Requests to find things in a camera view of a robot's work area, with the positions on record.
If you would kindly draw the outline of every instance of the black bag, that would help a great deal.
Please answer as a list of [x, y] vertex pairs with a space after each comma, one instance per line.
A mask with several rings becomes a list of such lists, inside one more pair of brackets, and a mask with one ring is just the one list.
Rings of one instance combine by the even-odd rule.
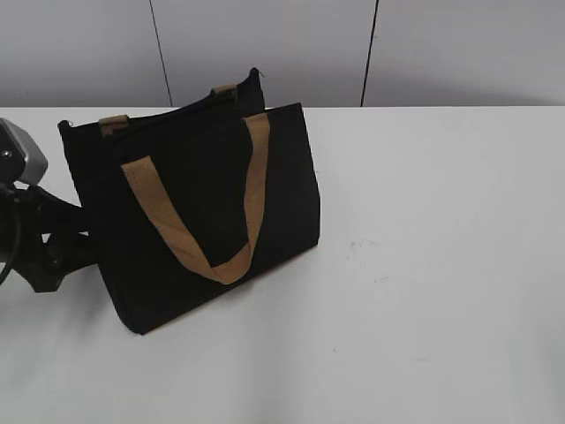
[[134, 332], [318, 243], [302, 108], [265, 111], [256, 69], [179, 110], [59, 131], [102, 277]]

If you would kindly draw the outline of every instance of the gray wall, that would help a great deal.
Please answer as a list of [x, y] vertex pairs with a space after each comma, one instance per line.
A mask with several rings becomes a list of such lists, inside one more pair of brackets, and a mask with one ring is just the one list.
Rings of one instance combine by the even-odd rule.
[[[269, 106], [357, 106], [375, 0], [2, 6], [0, 106], [182, 106], [251, 66]], [[380, 0], [365, 105], [564, 104], [564, 17], [563, 0]]]
[[165, 106], [149, 2], [2, 0], [0, 106]]
[[365, 104], [565, 103], [563, 0], [380, 0]]

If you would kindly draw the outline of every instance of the tan handle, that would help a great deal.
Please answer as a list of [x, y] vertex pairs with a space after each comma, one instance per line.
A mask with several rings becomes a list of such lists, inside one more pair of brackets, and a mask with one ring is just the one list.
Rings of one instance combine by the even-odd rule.
[[265, 212], [265, 183], [270, 124], [266, 113], [245, 118], [253, 152], [247, 169], [244, 210], [248, 242], [229, 261], [211, 267], [198, 242], [188, 231], [149, 156], [122, 165], [140, 206], [171, 252], [192, 272], [222, 284], [235, 283], [251, 266]]

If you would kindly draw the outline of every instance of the black cable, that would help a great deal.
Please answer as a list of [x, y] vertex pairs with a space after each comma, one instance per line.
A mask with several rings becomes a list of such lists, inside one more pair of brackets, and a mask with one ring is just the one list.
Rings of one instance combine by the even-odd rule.
[[379, 10], [379, 0], [374, 2], [373, 27], [371, 28], [371, 40], [369, 41], [369, 52], [367, 54], [367, 62], [365, 64], [365, 78], [363, 79], [363, 91], [361, 92], [361, 107], [365, 106], [365, 91], [367, 90], [367, 78], [369, 77], [369, 68], [371, 66], [371, 53], [373, 53], [374, 30], [377, 27], [377, 11]]
[[0, 285], [6, 281], [10, 271], [13, 269], [16, 258], [18, 257], [19, 248], [21, 247], [22, 223], [21, 215], [19, 214], [18, 205], [16, 203], [12, 205], [11, 212], [14, 222], [14, 242], [11, 247], [10, 256], [4, 264], [4, 269], [0, 272]]

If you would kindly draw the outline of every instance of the fabric bag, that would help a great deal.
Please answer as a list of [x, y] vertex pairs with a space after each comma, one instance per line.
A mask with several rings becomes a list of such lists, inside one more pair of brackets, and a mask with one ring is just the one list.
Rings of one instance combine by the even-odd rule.
[[102, 277], [136, 333], [318, 243], [302, 108], [265, 110], [256, 69], [179, 110], [59, 131]]

